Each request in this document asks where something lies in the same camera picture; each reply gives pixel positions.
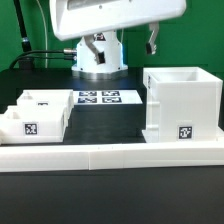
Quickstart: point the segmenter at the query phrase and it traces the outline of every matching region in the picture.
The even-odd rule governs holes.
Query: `black table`
[[[69,70],[5,70],[0,73],[1,113],[16,104],[23,89],[37,88],[136,89],[142,105],[74,108],[62,144],[144,142],[142,69],[100,82],[74,79]],[[1,173],[0,223],[223,224],[224,168]]]

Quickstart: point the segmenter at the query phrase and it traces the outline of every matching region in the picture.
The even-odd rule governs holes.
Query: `green wall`
[[[60,42],[52,32],[47,0],[40,0],[47,15],[49,49],[73,47],[78,40]],[[124,60],[130,67],[200,66],[224,77],[224,1],[188,0],[183,17],[160,23],[157,54],[147,56],[148,26],[124,31]],[[44,49],[44,29],[36,0],[21,0],[33,49]],[[13,0],[0,1],[0,71],[22,53]],[[38,61],[37,67],[44,67]],[[70,67],[70,61],[50,61],[50,67]]]

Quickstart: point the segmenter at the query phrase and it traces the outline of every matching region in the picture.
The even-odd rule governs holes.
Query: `white box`
[[[222,80],[198,67],[145,68],[147,142],[216,140]]]
[[[2,144],[62,142],[68,125],[64,107],[9,106],[0,119]]]
[[[69,119],[74,107],[73,90],[24,90],[18,106],[64,106]]]

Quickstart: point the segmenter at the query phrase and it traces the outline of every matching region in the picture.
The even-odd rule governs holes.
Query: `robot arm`
[[[185,9],[186,0],[50,0],[60,40],[155,23],[181,16]]]

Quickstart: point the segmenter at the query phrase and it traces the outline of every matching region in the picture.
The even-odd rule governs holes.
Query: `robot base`
[[[111,80],[128,76],[128,69],[121,70],[113,73],[89,73],[81,71],[72,71],[75,78],[88,79],[88,80]]]

